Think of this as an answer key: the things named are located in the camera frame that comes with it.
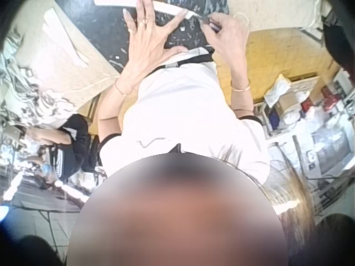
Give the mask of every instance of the woman's right hand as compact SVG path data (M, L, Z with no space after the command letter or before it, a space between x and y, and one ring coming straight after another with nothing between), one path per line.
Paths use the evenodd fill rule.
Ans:
M215 33L207 24L201 24L206 39L222 55L232 73L246 74L246 43L249 29L243 20L223 13L213 13L209 17L222 26Z

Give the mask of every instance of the white cloth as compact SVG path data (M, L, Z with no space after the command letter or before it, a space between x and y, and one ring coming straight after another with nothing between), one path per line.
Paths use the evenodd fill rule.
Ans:
M174 60L205 53L197 48ZM219 159L230 149L228 162L261 183L270 171L262 126L236 118L213 62L160 69L145 78L137 102L124 116L122 135L110 139L100 157L110 176L141 158L167 153L178 143L185 152Z

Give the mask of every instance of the cardboard box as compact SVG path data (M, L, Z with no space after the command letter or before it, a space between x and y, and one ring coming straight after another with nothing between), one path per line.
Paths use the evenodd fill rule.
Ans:
M301 111L302 108L297 101L296 95L294 93L287 93L279 98L278 102L275 104L275 109L281 118L290 111Z

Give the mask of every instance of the tiled floor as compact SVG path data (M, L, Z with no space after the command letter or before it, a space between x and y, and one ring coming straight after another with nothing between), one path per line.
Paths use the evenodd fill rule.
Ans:
M325 47L304 35L296 28L273 29L252 32L247 45L248 76L255 102L261 101L265 92L271 88L279 74L285 77L317 72L322 78L311 94L317 98L324 81L331 79L339 69ZM215 55L218 77L227 103L230 103L230 71L224 61ZM132 95L123 106L120 121L125 111L134 103ZM97 123L90 127L97 134Z

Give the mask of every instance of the gold bracelet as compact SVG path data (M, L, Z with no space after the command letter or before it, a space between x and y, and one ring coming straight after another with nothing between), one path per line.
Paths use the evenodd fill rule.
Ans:
M116 90L122 95L122 96L127 96L127 94L126 93L123 93L122 91L120 91L120 89L117 87L117 85L116 85L116 82L117 82L117 80L115 81L115 88L116 88Z
M243 91L250 90L250 81L249 81L248 87L246 87L246 88L243 89L243 90L234 89L233 86L232 86L232 81L231 81L231 88L232 88L233 91L235 91L235 92L237 92L237 93L242 93Z

